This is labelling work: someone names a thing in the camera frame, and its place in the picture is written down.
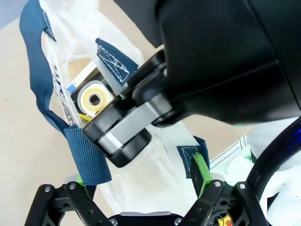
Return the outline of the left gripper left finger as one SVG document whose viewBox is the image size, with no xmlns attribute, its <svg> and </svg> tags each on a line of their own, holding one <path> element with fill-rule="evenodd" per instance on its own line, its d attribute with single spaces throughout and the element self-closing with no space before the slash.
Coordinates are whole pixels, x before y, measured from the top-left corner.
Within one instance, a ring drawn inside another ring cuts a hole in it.
<svg viewBox="0 0 301 226">
<path fill-rule="evenodd" d="M 41 185 L 32 201 L 26 226 L 59 226 L 65 213 L 74 211 L 86 226 L 110 226 L 111 222 L 97 207 L 84 186 L 75 181 L 55 188 Z"/>
</svg>

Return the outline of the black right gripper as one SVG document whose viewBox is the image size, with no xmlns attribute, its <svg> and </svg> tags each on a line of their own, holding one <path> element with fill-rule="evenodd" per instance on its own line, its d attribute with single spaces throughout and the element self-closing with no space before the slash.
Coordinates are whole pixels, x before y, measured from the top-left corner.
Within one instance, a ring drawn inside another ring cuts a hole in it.
<svg viewBox="0 0 301 226">
<path fill-rule="evenodd" d="M 155 47 L 167 74 L 136 87 L 137 105 L 166 96 L 160 126 L 200 114 L 251 124 L 301 114 L 298 0 L 118 0 Z"/>
</svg>

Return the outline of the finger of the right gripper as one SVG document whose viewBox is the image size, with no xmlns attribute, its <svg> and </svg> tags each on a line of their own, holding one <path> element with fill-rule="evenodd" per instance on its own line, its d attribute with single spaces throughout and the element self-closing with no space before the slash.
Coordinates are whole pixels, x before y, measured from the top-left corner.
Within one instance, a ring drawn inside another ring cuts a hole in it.
<svg viewBox="0 0 301 226">
<path fill-rule="evenodd" d="M 171 97 L 161 91 L 139 99 L 135 92 L 116 96 L 82 130 L 118 168 L 129 164 L 151 141 L 147 127 L 173 114 Z"/>
<path fill-rule="evenodd" d="M 127 88 L 121 93 L 122 106 L 140 106 L 157 95 L 168 99 L 165 91 L 167 78 L 164 75 L 166 57 L 163 49 L 159 50 L 127 81 Z"/>
</svg>

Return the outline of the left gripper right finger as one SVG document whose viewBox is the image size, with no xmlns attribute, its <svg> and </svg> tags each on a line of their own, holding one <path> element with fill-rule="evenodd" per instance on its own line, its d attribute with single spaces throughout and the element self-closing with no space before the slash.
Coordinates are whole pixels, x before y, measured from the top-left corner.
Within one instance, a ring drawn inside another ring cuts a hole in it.
<svg viewBox="0 0 301 226">
<path fill-rule="evenodd" d="M 217 217 L 227 215 L 233 226 L 266 226 L 259 201 L 246 182 L 234 186 L 212 179 L 200 153 L 191 159 L 190 175 L 197 200 L 184 216 L 186 226 L 207 226 Z"/>
</svg>

